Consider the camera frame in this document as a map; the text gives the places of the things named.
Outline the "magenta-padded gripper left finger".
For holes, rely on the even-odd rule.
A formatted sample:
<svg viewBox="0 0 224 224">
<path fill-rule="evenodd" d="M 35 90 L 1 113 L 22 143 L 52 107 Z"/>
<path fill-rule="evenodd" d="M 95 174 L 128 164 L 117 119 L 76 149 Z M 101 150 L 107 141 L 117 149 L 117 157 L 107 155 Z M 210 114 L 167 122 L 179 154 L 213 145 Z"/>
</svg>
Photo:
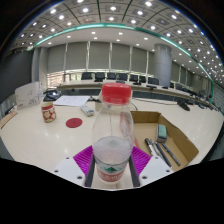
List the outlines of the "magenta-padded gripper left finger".
<svg viewBox="0 0 224 224">
<path fill-rule="evenodd" d="M 52 173 L 78 186 L 90 187 L 93 182 L 94 169 L 93 149 L 88 146 L 75 156 L 63 159 Z"/>
</svg>

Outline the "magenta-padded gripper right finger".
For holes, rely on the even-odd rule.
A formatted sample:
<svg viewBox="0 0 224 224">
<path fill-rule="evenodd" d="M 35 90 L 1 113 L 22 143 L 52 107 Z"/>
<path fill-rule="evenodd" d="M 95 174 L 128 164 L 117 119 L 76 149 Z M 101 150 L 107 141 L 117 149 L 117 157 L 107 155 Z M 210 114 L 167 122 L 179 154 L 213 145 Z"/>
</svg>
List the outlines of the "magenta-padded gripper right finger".
<svg viewBox="0 0 224 224">
<path fill-rule="evenodd" d="M 150 156 L 134 147 L 129 159 L 134 187 L 142 187 L 173 173 L 173 170 L 157 156 Z"/>
</svg>

